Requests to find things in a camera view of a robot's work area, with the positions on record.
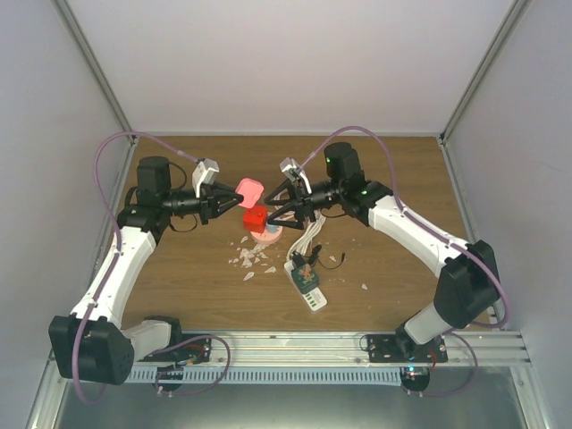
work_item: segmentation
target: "white backdrop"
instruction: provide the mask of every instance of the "white backdrop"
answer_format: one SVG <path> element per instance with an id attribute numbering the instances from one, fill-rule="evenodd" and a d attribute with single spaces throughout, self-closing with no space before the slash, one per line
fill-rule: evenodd
<path id="1" fill-rule="evenodd" d="M 528 6 L 449 142 L 558 428 L 572 420 L 570 16 L 569 0 Z"/>
<path id="2" fill-rule="evenodd" d="M 104 221 L 91 161 L 119 126 L 50 2 L 0 3 L 0 56 L 0 426 L 22 428 L 47 327 L 88 287 Z M 124 151 L 102 156 L 107 190 Z"/>
<path id="3" fill-rule="evenodd" d="M 443 131 L 510 0 L 70 0 L 131 125 Z"/>

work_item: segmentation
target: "red box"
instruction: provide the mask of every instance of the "red box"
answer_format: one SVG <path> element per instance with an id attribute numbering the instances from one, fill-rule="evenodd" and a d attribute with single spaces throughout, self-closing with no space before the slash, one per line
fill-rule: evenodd
<path id="1" fill-rule="evenodd" d="M 244 229 L 247 231 L 258 232 L 262 234 L 266 228 L 266 218 L 268 217 L 268 209 L 264 206 L 254 206 L 247 208 L 242 216 Z"/>

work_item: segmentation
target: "power strip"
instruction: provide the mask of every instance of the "power strip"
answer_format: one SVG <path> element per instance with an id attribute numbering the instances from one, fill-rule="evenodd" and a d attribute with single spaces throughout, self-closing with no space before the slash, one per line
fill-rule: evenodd
<path id="1" fill-rule="evenodd" d="M 286 264 L 284 264 L 284 272 L 290 279 L 290 283 L 296 289 L 296 291 L 301 295 L 301 297 L 306 301 L 307 306 L 310 307 L 310 310 L 317 311 L 320 308 L 323 308 L 328 303 L 327 299 L 325 298 L 324 294 L 320 290 L 320 288 L 313 288 L 310 292 L 302 295 L 296 286 L 296 283 L 292 280 L 292 271 L 294 270 L 294 261 L 290 260 Z"/>

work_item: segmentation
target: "wood surface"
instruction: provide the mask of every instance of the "wood surface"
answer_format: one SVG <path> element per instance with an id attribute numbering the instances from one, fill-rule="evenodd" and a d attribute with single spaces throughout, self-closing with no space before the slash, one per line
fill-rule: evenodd
<path id="1" fill-rule="evenodd" d="M 169 137 L 166 141 L 194 156 L 218 162 L 218 180 L 236 186 L 244 177 L 261 181 L 270 191 L 283 181 L 280 161 L 293 156 L 302 162 L 324 139 L 321 137 Z M 401 198 L 426 219 L 450 233 L 464 237 L 464 228 L 450 185 L 442 153 L 433 138 L 387 138 L 393 156 Z M 383 151 L 371 139 L 342 137 L 358 151 L 366 177 L 391 186 Z M 189 175 L 193 164 L 148 140 L 136 149 L 125 189 L 135 185 L 135 167 L 142 156 L 168 156 Z M 326 179 L 324 156 L 318 154 L 307 167 L 311 181 Z M 173 186 L 181 174 L 172 171 Z M 167 230 L 143 267 L 130 295 L 123 327 L 148 315 L 181 319 L 185 329 L 205 330 L 393 330 L 433 299 L 437 279 L 414 256 L 392 239 L 348 217 L 328 219 L 315 242 L 324 246 L 321 256 L 346 261 L 336 270 L 316 266 L 320 288 L 328 305 L 316 313 L 286 278 L 282 265 L 300 231 L 288 230 L 265 250 L 269 259 L 252 268 L 234 266 L 237 248 L 253 248 L 242 227 L 243 210 L 236 207 L 208 225 L 190 233 Z M 338 209 L 328 212 L 339 213 Z M 192 218 L 175 219 L 180 229 Z M 270 266 L 276 273 L 264 273 Z M 243 281 L 247 272 L 254 277 Z"/>

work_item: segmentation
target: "metal grate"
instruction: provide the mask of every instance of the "metal grate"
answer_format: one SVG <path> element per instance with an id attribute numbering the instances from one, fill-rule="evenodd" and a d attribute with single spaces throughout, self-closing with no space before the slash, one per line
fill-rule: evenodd
<path id="1" fill-rule="evenodd" d="M 161 383 L 211 383 L 221 374 L 221 368 L 185 367 L 177 380 Z M 134 368 L 126 383 L 153 383 L 156 368 Z M 394 368 L 231 368 L 222 383 L 227 384 L 386 384 L 399 386 L 400 371 Z"/>

